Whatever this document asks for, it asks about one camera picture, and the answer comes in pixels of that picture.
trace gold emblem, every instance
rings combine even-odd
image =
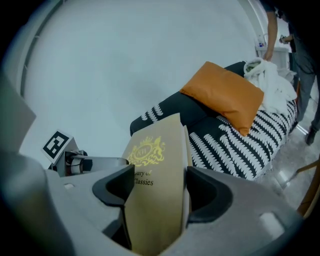
[[[127,158],[130,164],[135,166],[157,165],[165,159],[162,155],[165,151],[165,143],[161,142],[161,136],[154,142],[152,141],[153,137],[146,137],[140,142],[140,146],[133,147]]]

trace white backdrop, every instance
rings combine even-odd
[[[254,41],[238,0],[69,0],[30,58],[24,96],[37,118],[20,152],[48,167],[40,149],[61,129],[89,155],[119,157],[134,119],[205,61],[254,58]]]

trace book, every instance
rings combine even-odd
[[[134,187],[124,213],[132,251],[155,256],[182,233],[189,214],[185,177],[189,136],[180,114],[135,132],[122,157],[135,165]]]

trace white fluffy blanket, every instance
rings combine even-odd
[[[289,115],[287,102],[297,94],[291,83],[278,75],[276,64],[255,58],[244,65],[244,78],[264,92],[259,110]]]

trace black and white blanket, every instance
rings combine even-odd
[[[267,171],[265,167],[287,141],[297,113],[294,101],[287,103],[288,116],[259,110],[249,134],[242,136],[222,116],[200,116],[197,110],[199,118],[191,123],[190,111],[182,114],[169,106],[160,103],[147,111],[132,122],[131,133],[180,112],[181,123],[187,125],[189,132],[193,165],[247,180],[255,180]]]

